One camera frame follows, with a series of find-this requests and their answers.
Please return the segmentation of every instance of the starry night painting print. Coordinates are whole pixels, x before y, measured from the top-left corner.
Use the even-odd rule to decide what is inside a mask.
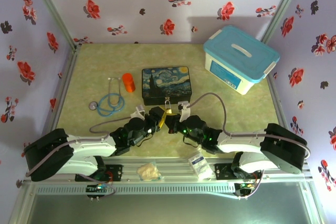
[[[142,70],[143,97],[191,95],[188,67]]]

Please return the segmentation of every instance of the white package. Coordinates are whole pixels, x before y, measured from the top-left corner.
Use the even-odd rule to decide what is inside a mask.
[[[213,171],[211,170],[208,162],[200,152],[188,160],[199,179],[210,178],[213,175]]]

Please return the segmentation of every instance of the blue lid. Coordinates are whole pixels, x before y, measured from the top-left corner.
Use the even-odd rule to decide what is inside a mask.
[[[215,33],[204,51],[252,83],[260,82],[280,59],[280,54],[234,26]]]

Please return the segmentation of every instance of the blue stethoscope tubing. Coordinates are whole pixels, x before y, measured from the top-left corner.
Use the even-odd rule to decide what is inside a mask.
[[[111,96],[113,96],[113,95],[117,95],[117,96],[119,96],[119,100],[118,100],[118,104],[117,104],[117,105],[112,105],[112,103],[110,102],[110,99],[109,99],[109,98],[110,98]],[[107,109],[103,109],[103,108],[101,107],[102,102],[103,102],[106,98],[108,98],[108,100],[107,100],[107,104],[108,104],[108,106],[110,107],[109,110],[107,110]],[[117,112],[121,111],[121,110],[124,108],[124,106],[125,106],[125,100],[124,100],[124,98],[123,98],[120,94],[117,94],[117,93],[109,93],[109,94],[107,94],[107,95],[104,95],[104,96],[100,99],[100,101],[98,102],[97,112],[98,112],[98,114],[99,114],[100,116],[108,117],[108,116],[113,115],[114,113],[117,113]]]

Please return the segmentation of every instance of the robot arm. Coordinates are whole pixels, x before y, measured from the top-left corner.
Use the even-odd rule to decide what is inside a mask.
[[[211,154],[238,152],[238,167],[232,169],[238,173],[240,170],[242,176],[273,168],[293,174],[302,172],[307,142],[285,128],[270,123],[262,132],[228,135],[208,127],[197,115],[190,116],[188,102],[180,102],[179,110],[181,114],[167,116],[165,120],[169,133],[180,132],[183,138],[191,139]]]
[[[122,155],[131,146],[159,131],[163,114],[160,107],[152,108],[148,114],[144,114],[142,107],[137,108],[124,127],[107,136],[78,137],[66,134],[64,129],[53,130],[24,149],[31,173],[28,174],[37,182],[56,174],[80,173],[91,177],[104,173],[101,157]]]

